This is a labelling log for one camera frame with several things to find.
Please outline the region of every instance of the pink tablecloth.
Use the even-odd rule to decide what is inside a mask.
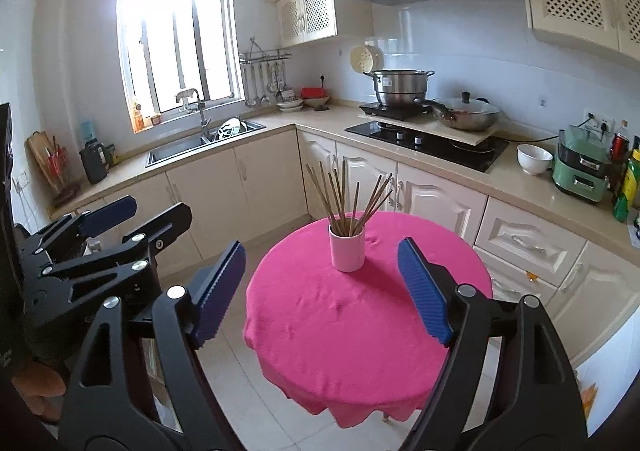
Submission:
[[[317,415],[341,427],[382,410],[407,420],[424,406],[447,350],[428,335],[398,270],[398,243],[412,237],[458,283],[492,297],[480,258],[427,220],[377,212],[366,228],[366,262],[343,274],[331,265],[327,220],[273,247],[246,292],[244,340],[262,373]]]

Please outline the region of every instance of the silver screw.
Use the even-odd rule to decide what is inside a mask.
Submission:
[[[119,297],[111,296],[102,302],[102,306],[104,306],[105,308],[113,308],[113,307],[116,307],[119,302],[120,302]]]
[[[458,293],[464,297],[473,297],[476,295],[476,287],[471,285],[460,285],[458,287]]]
[[[180,297],[184,296],[186,292],[187,291],[185,290],[184,287],[181,287],[180,285],[175,285],[174,287],[171,287],[169,290],[167,290],[166,294],[171,299],[179,299]]]
[[[147,265],[148,265],[148,261],[146,261],[146,259],[139,259],[138,261],[134,261],[133,265],[131,265],[131,268],[134,271],[141,271],[142,269],[144,269]]]
[[[538,308],[540,306],[540,299],[535,296],[525,296],[524,304],[529,308]]]

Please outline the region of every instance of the kitchen counter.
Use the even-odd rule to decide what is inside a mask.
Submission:
[[[493,196],[560,225],[640,267],[640,250],[631,246],[626,225],[620,224],[613,218],[608,197],[599,205],[591,205],[556,189],[549,171],[537,177],[527,175],[518,164],[515,144],[511,144],[505,150],[487,173],[480,173],[407,148],[345,132],[344,129],[347,127],[366,122],[366,119],[358,116],[359,114],[358,108],[350,106],[332,106],[330,111],[323,112],[315,112],[310,108],[294,113],[277,111],[252,118],[255,122],[263,124],[264,129],[231,138],[195,152],[185,153],[151,167],[145,167],[148,156],[145,152],[123,161],[110,171],[107,178],[83,190],[72,202],[62,208],[51,211],[50,216],[58,218],[66,212],[81,208],[142,179],[209,156],[213,152],[246,144],[257,137],[297,128],[343,144],[363,148]]]

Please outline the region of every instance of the drawer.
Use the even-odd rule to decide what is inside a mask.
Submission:
[[[495,198],[489,198],[476,245],[558,287],[586,240]]]
[[[556,293],[556,287],[540,278],[531,281],[523,269],[519,269],[479,247],[474,247],[474,250],[489,271],[495,299],[516,303],[520,301],[522,296],[533,294],[542,301],[542,304],[546,304]]]

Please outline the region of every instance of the wooden board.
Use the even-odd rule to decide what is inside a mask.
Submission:
[[[418,116],[414,116],[413,118],[408,118],[407,120],[396,120],[394,118],[387,118],[384,116],[367,115],[364,112],[358,116],[360,118],[366,118],[367,120],[379,120],[385,124],[393,124],[394,126],[406,127],[432,135],[443,136],[451,140],[456,140],[458,142],[474,146],[480,144],[484,139],[492,136],[492,134],[498,131],[497,123],[485,131],[460,131],[459,129],[453,129],[452,127],[439,123],[433,116],[433,113],[423,113]]]
[[[27,145],[31,149],[33,153],[33,158],[38,163],[40,167],[40,171],[49,182],[51,188],[56,192],[60,193],[62,191],[62,183],[60,179],[56,177],[54,174],[49,171],[49,165],[47,164],[47,160],[49,159],[49,155],[47,154],[47,150],[49,153],[53,152],[53,144],[49,140],[49,136],[44,131],[36,131],[34,132],[28,139]]]

